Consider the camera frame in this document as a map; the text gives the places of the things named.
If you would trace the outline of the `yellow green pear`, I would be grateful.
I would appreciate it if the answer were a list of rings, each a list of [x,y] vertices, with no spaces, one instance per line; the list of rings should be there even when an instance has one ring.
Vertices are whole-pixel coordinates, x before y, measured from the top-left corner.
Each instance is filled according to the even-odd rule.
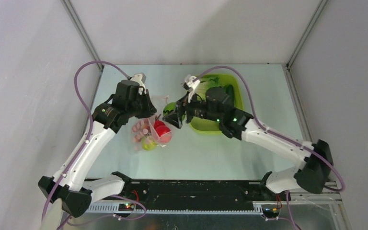
[[[146,151],[154,150],[158,145],[154,138],[151,136],[143,138],[141,144],[142,148]]]

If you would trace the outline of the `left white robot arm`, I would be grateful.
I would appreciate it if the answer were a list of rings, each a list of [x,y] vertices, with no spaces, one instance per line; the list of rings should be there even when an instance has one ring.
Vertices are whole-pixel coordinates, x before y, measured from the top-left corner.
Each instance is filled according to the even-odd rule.
[[[61,199],[61,209],[77,218],[100,199],[111,195],[128,199],[132,186],[115,175],[84,181],[103,148],[130,118],[149,118],[156,111],[143,81],[120,81],[115,93],[95,108],[86,133],[63,166],[53,176],[42,176],[39,180],[38,187],[48,201]]]

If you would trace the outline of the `clear pink zip bag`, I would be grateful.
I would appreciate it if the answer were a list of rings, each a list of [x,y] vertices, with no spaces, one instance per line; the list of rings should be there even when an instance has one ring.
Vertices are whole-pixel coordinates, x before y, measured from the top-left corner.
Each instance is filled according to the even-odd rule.
[[[131,140],[136,152],[163,148],[173,137],[172,126],[162,120],[169,96],[153,96],[150,99],[157,112],[149,118],[137,118],[131,127]]]

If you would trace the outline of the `small green watermelon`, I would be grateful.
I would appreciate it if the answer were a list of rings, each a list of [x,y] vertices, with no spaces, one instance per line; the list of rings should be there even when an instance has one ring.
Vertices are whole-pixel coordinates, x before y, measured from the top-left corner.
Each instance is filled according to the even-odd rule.
[[[167,116],[169,113],[174,112],[175,107],[176,107],[175,102],[168,103],[162,111],[163,116]]]

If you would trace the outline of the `red apple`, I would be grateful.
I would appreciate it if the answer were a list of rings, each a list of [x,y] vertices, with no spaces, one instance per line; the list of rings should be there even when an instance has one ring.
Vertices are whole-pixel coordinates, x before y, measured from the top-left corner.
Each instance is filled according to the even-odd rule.
[[[159,137],[159,142],[162,144],[168,143],[172,138],[171,130],[167,126],[158,126],[155,131]]]

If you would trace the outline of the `green plastic tray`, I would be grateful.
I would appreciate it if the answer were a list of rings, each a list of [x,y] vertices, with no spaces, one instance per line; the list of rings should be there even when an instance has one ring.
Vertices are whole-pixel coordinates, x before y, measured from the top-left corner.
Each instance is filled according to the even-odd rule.
[[[239,83],[237,79],[230,74],[224,73],[212,73],[206,74],[202,78],[219,78],[219,82],[221,82],[224,86],[223,89],[225,91],[225,86],[230,84],[234,87],[235,93],[235,107],[239,109],[244,109],[243,97],[241,94],[241,90],[239,87]],[[194,117],[190,123],[190,127],[193,131],[200,135],[206,136],[219,136],[222,135],[222,132],[219,130],[218,122],[209,121],[201,118]]]

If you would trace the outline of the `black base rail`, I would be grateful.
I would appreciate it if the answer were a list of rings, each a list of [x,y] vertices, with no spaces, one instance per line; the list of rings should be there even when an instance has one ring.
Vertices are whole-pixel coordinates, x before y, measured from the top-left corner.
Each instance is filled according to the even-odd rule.
[[[148,211],[255,211],[258,202],[284,204],[258,181],[127,180],[120,196],[139,201]]]

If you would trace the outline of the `dark green cucumber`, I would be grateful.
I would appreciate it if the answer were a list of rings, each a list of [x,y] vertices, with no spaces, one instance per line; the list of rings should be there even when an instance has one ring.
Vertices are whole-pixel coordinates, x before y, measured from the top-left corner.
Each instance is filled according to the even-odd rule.
[[[226,85],[225,86],[225,92],[230,97],[232,104],[235,105],[234,87],[230,84]]]

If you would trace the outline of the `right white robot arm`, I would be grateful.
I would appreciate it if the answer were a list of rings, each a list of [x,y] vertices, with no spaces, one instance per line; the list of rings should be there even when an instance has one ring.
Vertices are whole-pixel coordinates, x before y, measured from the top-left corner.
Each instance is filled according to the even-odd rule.
[[[265,174],[259,188],[263,199],[272,200],[283,191],[298,188],[320,194],[325,188],[333,165],[327,142],[299,142],[275,132],[252,114],[236,108],[232,97],[221,87],[208,89],[204,99],[188,92],[173,109],[167,110],[163,121],[181,128],[195,117],[217,122],[226,137],[259,145],[294,164],[287,170]]]

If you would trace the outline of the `green lettuce head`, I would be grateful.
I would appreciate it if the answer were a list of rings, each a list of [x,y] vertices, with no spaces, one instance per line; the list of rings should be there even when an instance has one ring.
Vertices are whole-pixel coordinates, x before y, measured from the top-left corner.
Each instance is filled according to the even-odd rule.
[[[223,84],[219,82],[219,78],[201,78],[200,84],[197,87],[195,94],[196,99],[204,100],[206,98],[206,92],[210,88],[221,87],[223,88]]]

